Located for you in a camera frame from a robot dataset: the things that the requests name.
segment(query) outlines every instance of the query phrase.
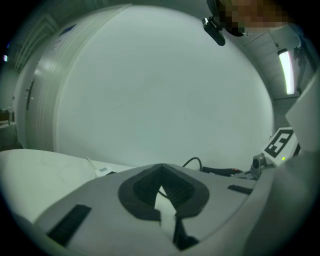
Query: gray surface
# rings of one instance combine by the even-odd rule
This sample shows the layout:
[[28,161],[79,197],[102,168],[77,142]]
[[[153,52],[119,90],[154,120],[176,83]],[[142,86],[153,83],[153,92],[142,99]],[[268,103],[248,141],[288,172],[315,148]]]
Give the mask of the gray surface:
[[119,186],[144,169],[135,168],[89,181],[45,211],[35,225],[47,233],[75,204],[83,204],[92,210],[66,246],[71,251],[90,256],[177,252],[158,221],[135,218],[119,201]]
[[320,152],[297,156],[282,164],[252,230],[245,255],[272,255],[303,224],[320,187]]
[[[151,167],[140,167],[84,184],[47,209],[35,222],[49,232],[76,204],[92,210],[71,238],[67,248],[83,255],[167,255],[178,251],[158,221],[135,218],[120,203],[118,190],[123,181]],[[205,239],[237,211],[247,194],[229,190],[229,185],[253,188],[255,180],[239,179],[198,172],[171,164],[178,170],[204,183],[210,192],[202,212],[183,219],[188,235]]]
[[202,182],[209,189],[209,201],[202,212],[196,217],[184,218],[182,220],[186,233],[200,241],[227,222],[249,197],[247,194],[228,189],[228,186],[237,185],[253,189],[257,182],[256,180],[189,170],[173,164],[172,166]]

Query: black padding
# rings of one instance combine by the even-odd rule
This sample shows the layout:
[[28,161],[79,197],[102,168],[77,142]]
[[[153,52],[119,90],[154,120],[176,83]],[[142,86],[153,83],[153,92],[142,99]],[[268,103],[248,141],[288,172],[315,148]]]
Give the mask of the black padding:
[[160,221],[155,203],[161,186],[180,218],[198,215],[209,200],[204,184],[167,164],[156,164],[124,181],[119,200],[136,218]]
[[77,204],[63,219],[48,233],[48,237],[58,244],[65,246],[73,234],[85,220],[90,207]]
[[233,191],[237,191],[243,194],[247,194],[250,195],[253,191],[252,188],[247,188],[247,187],[243,187],[243,186],[238,186],[238,185],[230,185],[228,186],[229,190],[233,190]]

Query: black slot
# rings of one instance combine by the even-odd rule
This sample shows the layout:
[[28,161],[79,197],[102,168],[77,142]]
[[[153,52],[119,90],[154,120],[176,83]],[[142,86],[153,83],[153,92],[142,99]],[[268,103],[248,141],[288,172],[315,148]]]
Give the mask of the black slot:
[[247,194],[250,195],[253,191],[252,188],[247,188],[247,187],[243,187],[243,186],[237,186],[237,185],[230,185],[228,186],[229,190],[233,190],[233,191],[237,191],[243,194]]
[[81,223],[85,220],[90,207],[77,204],[63,219],[49,232],[48,237],[58,244],[65,246]]

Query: white surface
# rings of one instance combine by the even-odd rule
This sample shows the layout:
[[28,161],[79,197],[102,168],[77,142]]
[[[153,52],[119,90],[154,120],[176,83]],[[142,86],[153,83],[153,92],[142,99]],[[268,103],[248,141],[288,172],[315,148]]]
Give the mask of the white surface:
[[[114,172],[129,166],[93,161]],[[87,159],[48,151],[17,149],[0,152],[0,184],[11,210],[30,222],[49,206],[94,179]]]
[[10,67],[8,63],[2,63],[0,70],[0,109],[13,107],[12,97],[14,96],[18,76],[18,72]]
[[[167,195],[164,188],[159,189],[163,194]],[[160,211],[161,222],[160,226],[166,236],[172,241],[176,228],[176,209],[169,199],[158,193],[155,198],[154,208]]]
[[320,150],[320,69],[285,115],[303,152]]
[[[33,100],[30,101],[25,118],[26,148],[54,151],[55,107],[60,99],[58,96],[60,85],[64,83],[69,69],[73,66],[74,57],[78,55],[77,51],[87,43],[100,26],[125,8],[126,6],[113,6],[105,11],[88,14],[66,24],[53,36],[37,65],[37,72],[34,73],[31,93]],[[50,50],[59,34],[65,28],[75,24],[72,30],[63,35],[63,45],[60,45],[56,51]]]
[[26,107],[28,98],[28,90],[31,86],[31,82],[35,77],[36,67],[40,60],[46,46],[50,42],[50,38],[47,39],[43,44],[34,52],[29,58],[23,69],[21,70],[19,77],[16,82],[14,91],[15,100],[13,102],[14,116],[16,122],[17,138],[21,142],[24,148],[27,148],[26,139]]
[[198,156],[247,170],[272,134],[255,68],[192,16],[132,6],[77,54],[55,105],[57,152],[130,166]]

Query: white panel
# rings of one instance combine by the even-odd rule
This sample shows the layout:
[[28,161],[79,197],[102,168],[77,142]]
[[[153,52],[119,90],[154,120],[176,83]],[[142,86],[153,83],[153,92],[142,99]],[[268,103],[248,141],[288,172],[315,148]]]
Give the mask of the white panel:
[[320,150],[320,69],[301,97],[286,114],[302,151]]
[[130,166],[198,156],[206,166],[247,170],[271,135],[272,104],[255,68],[185,13],[130,7],[70,66],[57,110],[59,153]]

